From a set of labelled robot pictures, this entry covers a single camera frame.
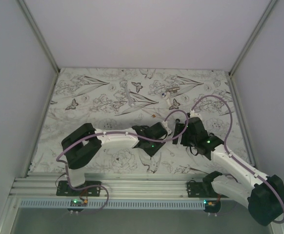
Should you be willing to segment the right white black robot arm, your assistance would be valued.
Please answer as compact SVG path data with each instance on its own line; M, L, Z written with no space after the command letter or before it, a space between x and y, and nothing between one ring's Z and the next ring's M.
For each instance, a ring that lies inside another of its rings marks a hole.
M222 139L207 132L199 117L190 118L188 123L177 121L174 136L174 144L194 148L234 177L231 181L220 172L210 173L202 185L205 196L221 194L236 201L260 225L284 223L284 183L279 176L269 176L238 157Z

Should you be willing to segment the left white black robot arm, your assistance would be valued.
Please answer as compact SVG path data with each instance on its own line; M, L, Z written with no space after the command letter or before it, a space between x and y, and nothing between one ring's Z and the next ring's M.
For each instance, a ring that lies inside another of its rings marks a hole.
M83 124L61 142L66 157L69 192L75 196L84 193L85 166L100 149L137 148L152 157L171 133L166 121L152 126L135 125L123 130L101 130L91 123Z

